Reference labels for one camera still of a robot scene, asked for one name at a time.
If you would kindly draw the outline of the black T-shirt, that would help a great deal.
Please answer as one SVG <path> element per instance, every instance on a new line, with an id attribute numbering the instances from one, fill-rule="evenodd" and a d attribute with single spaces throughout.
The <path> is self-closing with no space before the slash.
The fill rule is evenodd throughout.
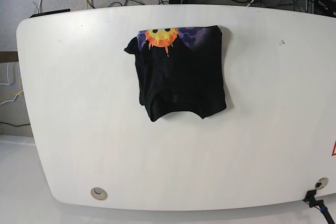
<path id="1" fill-rule="evenodd" d="M 173 112 L 201 119 L 227 108 L 220 28 L 148 29 L 125 47 L 135 56 L 139 103 L 152 122 Z"/>

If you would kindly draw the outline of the silver table grommet left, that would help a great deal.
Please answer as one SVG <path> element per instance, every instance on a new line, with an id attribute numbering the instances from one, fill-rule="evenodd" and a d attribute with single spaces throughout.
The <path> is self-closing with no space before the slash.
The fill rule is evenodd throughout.
<path id="1" fill-rule="evenodd" d="M 96 200 L 106 200 L 108 198 L 108 194 L 107 192 L 102 189 L 102 188 L 99 188 L 99 187 L 94 187 L 91 189 L 90 191 L 92 197 Z"/>

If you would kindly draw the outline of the silver table grommet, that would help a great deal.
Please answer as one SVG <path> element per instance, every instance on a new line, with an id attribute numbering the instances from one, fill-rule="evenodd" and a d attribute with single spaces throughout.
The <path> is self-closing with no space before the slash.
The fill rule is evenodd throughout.
<path id="1" fill-rule="evenodd" d="M 316 183 L 315 183 L 315 189 L 316 190 L 321 190 L 325 188 L 325 186 L 328 184 L 329 179 L 327 177 L 320 178 Z"/>
<path id="2" fill-rule="evenodd" d="M 106 200 L 108 198 L 108 194 L 107 192 L 102 189 L 102 188 L 99 188 L 99 187 L 94 187 L 91 189 L 90 191 L 92 197 L 96 200 Z"/>

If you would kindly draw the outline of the red warning triangle sticker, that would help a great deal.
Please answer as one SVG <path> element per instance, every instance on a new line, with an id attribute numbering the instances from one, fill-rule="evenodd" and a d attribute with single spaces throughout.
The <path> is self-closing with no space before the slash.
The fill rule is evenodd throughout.
<path id="1" fill-rule="evenodd" d="M 334 145 L 333 145 L 333 149 L 332 149 L 332 154 L 331 154 L 331 156 L 336 156 L 336 141 L 335 141 L 335 143 L 334 143 Z"/>

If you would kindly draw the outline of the silver table grommet right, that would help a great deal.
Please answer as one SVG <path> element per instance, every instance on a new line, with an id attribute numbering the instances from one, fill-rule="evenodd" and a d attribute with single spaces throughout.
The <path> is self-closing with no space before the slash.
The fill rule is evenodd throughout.
<path id="1" fill-rule="evenodd" d="M 316 183 L 315 183 L 315 189 L 316 190 L 321 190 L 325 188 L 325 186 L 328 184 L 329 179 L 327 177 L 320 178 Z"/>

